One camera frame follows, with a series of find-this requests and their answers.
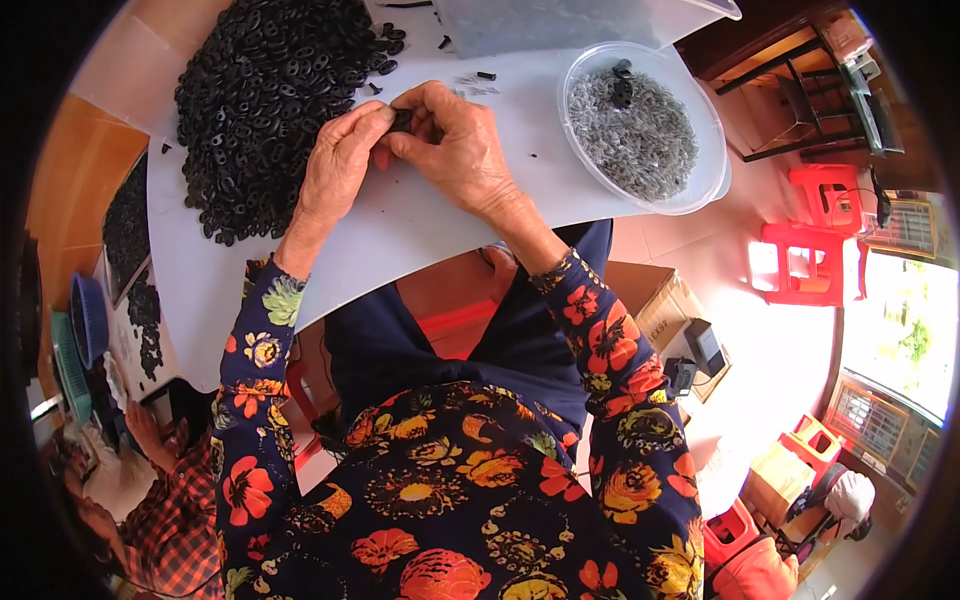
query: white cloth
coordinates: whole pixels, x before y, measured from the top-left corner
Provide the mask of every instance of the white cloth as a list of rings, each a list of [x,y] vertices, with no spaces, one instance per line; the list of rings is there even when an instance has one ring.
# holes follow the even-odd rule
[[[113,520],[121,523],[146,497],[156,480],[156,471],[126,442],[122,441],[120,452],[115,452],[92,424],[84,425],[84,433],[99,460],[84,483],[84,497],[107,509]]]
[[[866,475],[852,470],[840,475],[824,499],[824,506],[840,521],[837,538],[844,538],[867,518],[875,497],[874,483]]]

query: teal plastic basket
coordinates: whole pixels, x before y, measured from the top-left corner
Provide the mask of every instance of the teal plastic basket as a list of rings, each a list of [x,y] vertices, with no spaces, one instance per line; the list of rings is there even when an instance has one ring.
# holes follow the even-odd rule
[[[59,310],[50,311],[50,333],[54,341],[54,356],[60,371],[64,395],[70,403],[78,425],[90,419],[90,390],[86,387],[84,366],[77,352],[77,342],[73,335],[70,317]]]

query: elderly woman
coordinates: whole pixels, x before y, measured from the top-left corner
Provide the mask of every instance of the elderly woman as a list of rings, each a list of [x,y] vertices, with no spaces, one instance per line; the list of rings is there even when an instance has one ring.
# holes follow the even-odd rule
[[[395,108],[414,112],[413,134],[387,133]],[[411,162],[520,268],[469,360],[438,358],[393,285],[326,318],[349,452],[301,497],[278,410],[285,357],[371,158]],[[227,597],[699,598],[693,463],[660,360],[603,282],[611,235],[610,221],[551,230],[510,176],[492,111],[439,82],[327,122],[221,365]],[[587,411],[592,493],[573,472]]]

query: person in plaid shirt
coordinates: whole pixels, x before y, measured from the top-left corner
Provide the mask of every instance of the person in plaid shirt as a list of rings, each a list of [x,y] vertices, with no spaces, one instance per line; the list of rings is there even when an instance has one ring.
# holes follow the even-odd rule
[[[164,444],[154,418],[135,402],[126,421],[160,476],[119,527],[106,509],[71,489],[81,520],[109,545],[124,570],[118,575],[131,583],[164,596],[223,598],[209,430],[186,447],[184,419]],[[69,478],[67,487],[75,488]]]

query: plaid shirt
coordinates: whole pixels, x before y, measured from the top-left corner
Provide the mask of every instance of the plaid shirt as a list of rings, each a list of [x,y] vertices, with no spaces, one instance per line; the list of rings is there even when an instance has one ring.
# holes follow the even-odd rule
[[[184,450],[187,424],[176,429],[179,461],[158,478],[120,526],[128,579],[147,590],[174,597],[223,598],[217,556],[216,492],[210,460],[210,432]]]

